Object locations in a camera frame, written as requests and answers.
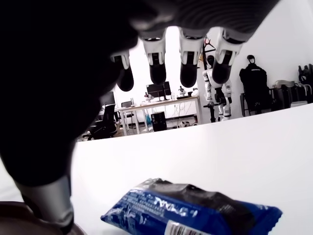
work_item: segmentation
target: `white desk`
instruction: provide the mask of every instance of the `white desk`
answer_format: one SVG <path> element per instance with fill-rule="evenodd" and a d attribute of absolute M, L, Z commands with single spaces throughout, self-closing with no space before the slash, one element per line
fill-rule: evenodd
<path fill-rule="evenodd" d="M 148 130 L 145 109 L 156 108 L 156 107 L 160 107 L 160 106 L 167 106 L 167 105 L 171 105 L 171 104 L 179 104 L 179 103 L 184 103 L 184 102 L 188 102 L 188 101 L 194 101 L 195 102 L 197 117 L 198 117 L 198 124 L 202 124 L 201 103 L 200 103 L 198 96 L 197 97 L 188 97 L 188 98 L 184 98 L 184 99 L 174 99 L 174 100 L 166 100 L 166 101 L 160 101 L 160 102 L 147 103 L 147 104 L 142 105 L 142 106 L 136 106 L 136 107 L 130 107 L 130 108 L 122 109 L 122 110 L 120 110 L 120 113 L 122 116 L 124 116 L 123 113 L 134 112 L 137 133 L 140 134 L 139 123 L 138 123 L 138 118 L 137 118 L 137 113 L 136 113 L 137 111 L 139 111 L 139 110 L 143 111 L 146 130 Z M 122 124 L 123 124 L 124 135 L 126 136 L 127 130 L 126 130 L 126 128 L 124 128 L 124 126 L 126 126 L 127 124 L 125 123 L 123 118 L 122 118 Z"/>
<path fill-rule="evenodd" d="M 312 121 L 309 104 L 225 122 L 79 142 L 72 162 L 75 222 L 89 235 L 127 234 L 100 216 L 131 187 L 160 177 L 277 206 L 284 214 L 270 234 L 312 234 Z M 130 151 L 134 146 L 137 151 Z M 2 164 L 0 179 L 0 200 L 21 200 Z"/>

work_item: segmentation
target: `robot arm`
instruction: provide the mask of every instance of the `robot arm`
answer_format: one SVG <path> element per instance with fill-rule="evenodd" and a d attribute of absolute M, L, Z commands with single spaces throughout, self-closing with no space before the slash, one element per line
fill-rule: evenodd
<path fill-rule="evenodd" d="M 226 83 L 225 83 L 225 93 L 226 93 L 226 97 L 229 101 L 229 103 L 231 104 L 232 103 L 232 99 L 231 99 L 231 81 L 228 80 Z"/>
<path fill-rule="evenodd" d="M 212 98 L 212 85 L 210 83 L 208 72 L 210 72 L 210 71 L 205 70 L 202 72 L 202 75 L 204 78 L 204 87 L 205 87 L 204 97 L 205 97 L 206 101 L 208 101 L 209 106 L 214 106 L 214 101 Z"/>

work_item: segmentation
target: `black fingertip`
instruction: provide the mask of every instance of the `black fingertip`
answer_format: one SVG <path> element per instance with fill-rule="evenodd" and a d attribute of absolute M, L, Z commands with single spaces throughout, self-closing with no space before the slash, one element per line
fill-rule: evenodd
<path fill-rule="evenodd" d="M 129 92 L 134 87 L 134 77 L 131 66 L 124 70 L 124 75 L 118 80 L 117 85 L 124 92 Z"/>
<path fill-rule="evenodd" d="M 197 65 L 180 66 L 180 82 L 184 87 L 190 88 L 195 85 L 197 81 Z"/>
<path fill-rule="evenodd" d="M 162 65 L 150 65 L 150 77 L 153 84 L 162 85 L 166 80 L 165 63 Z"/>
<path fill-rule="evenodd" d="M 214 61 L 212 77 L 213 80 L 218 84 L 224 84 L 228 81 L 230 75 L 231 66 L 219 64 Z"/>

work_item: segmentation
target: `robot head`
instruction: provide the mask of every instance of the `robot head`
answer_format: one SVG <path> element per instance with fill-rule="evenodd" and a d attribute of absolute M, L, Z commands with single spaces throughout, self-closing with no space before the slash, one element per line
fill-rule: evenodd
<path fill-rule="evenodd" d="M 255 64 L 255 58 L 254 58 L 253 55 L 248 55 L 246 58 L 248 59 L 248 61 L 250 62 L 250 64 Z"/>
<path fill-rule="evenodd" d="M 213 64 L 214 64 L 214 56 L 213 55 L 209 55 L 207 57 L 207 63 L 211 66 L 211 68 L 213 67 Z"/>

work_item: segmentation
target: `white wall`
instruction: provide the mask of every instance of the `white wall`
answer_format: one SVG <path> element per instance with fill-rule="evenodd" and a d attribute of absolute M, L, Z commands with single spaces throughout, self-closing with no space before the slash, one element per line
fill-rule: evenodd
<path fill-rule="evenodd" d="M 313 14 L 313 0 L 307 0 L 308 3 L 309 3 L 309 6 L 311 7 L 311 11 L 312 11 L 312 14 Z"/>
<path fill-rule="evenodd" d="M 118 86 L 114 88 L 115 101 L 120 107 L 122 102 L 129 101 L 134 98 L 136 105 L 139 105 L 145 100 L 145 92 L 147 91 L 146 85 L 152 84 L 150 79 L 150 70 L 148 59 L 145 55 L 143 43 L 139 40 L 136 47 L 130 50 L 130 63 L 134 76 L 134 87 L 129 92 L 123 92 Z M 166 66 L 166 81 L 170 83 L 171 91 L 175 95 L 179 94 L 179 86 L 181 86 L 179 74 L 180 74 L 180 53 L 179 53 L 179 31 L 177 27 L 169 27 L 166 31 L 166 53 L 165 53 L 165 66 Z M 186 88 L 186 91 L 192 91 L 192 88 Z M 196 113 L 196 106 L 194 102 L 182 103 L 180 116 L 190 115 Z M 158 107 L 155 111 L 164 111 L 164 107 Z M 166 117 L 178 117 L 179 105 L 166 106 Z M 137 112 L 138 120 L 144 121 L 143 113 Z"/>
<path fill-rule="evenodd" d="M 256 64 L 267 72 L 270 88 L 276 80 L 297 81 L 298 65 L 303 67 L 313 63 L 313 14 L 308 1 L 312 0 L 281 0 L 242 47 L 230 74 L 233 118 L 242 117 L 240 93 L 243 85 L 239 72 L 248 65 L 247 55 L 254 55 Z M 218 32 L 218 28 L 213 28 L 208 33 L 214 46 Z M 204 84 L 202 70 L 198 70 L 197 76 L 199 89 Z M 201 104 L 206 104 L 204 98 L 201 98 Z M 203 109 L 202 112 L 203 119 L 210 122 L 209 110 Z"/>

